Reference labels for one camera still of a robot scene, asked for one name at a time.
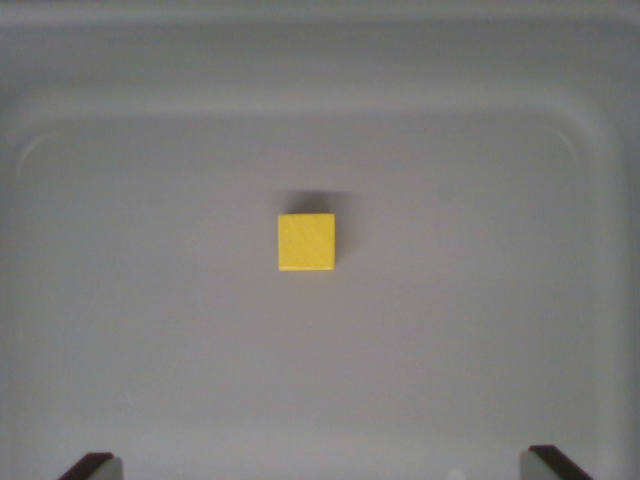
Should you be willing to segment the gripper left finger with grey pad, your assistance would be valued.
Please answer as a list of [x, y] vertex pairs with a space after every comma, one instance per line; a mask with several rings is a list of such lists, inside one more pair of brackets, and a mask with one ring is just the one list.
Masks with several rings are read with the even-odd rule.
[[122, 479], [122, 460], [111, 452], [87, 453], [59, 477], [59, 480]]

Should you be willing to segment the gripper right finger with grey pad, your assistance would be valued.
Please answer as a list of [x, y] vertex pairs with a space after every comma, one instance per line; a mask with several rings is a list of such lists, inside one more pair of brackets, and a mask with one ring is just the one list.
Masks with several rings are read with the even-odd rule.
[[555, 445], [532, 445], [520, 454], [522, 480], [592, 480]]

